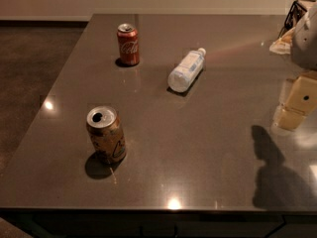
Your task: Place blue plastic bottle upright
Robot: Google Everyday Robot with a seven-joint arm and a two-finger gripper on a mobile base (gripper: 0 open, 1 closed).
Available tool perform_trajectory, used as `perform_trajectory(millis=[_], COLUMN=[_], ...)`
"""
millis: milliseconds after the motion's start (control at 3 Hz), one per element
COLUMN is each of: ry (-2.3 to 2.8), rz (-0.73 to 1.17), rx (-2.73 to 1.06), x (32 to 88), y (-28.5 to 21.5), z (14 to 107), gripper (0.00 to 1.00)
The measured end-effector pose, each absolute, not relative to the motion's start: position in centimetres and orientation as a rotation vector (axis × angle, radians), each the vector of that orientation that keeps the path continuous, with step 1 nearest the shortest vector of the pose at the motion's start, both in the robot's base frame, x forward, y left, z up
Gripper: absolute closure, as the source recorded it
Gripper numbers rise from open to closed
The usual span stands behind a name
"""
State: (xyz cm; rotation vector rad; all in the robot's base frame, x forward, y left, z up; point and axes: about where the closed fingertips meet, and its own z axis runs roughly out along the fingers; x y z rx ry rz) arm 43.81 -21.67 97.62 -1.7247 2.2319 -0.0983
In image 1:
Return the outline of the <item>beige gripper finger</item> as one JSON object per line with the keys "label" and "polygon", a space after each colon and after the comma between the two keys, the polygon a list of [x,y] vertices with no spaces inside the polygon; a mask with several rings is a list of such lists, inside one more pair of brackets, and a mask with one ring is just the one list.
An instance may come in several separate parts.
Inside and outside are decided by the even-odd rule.
{"label": "beige gripper finger", "polygon": [[317,108],[317,79],[300,75],[287,79],[282,87],[276,108],[276,126],[295,130]]}

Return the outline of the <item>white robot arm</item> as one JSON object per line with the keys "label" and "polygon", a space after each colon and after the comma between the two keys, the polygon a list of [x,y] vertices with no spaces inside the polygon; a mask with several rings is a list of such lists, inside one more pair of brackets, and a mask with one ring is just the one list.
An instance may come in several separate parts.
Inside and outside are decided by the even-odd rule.
{"label": "white robot arm", "polygon": [[274,124],[295,130],[317,107],[317,1],[295,0],[286,16],[278,39],[270,50],[290,55],[303,68],[295,79],[288,79],[281,91]]}

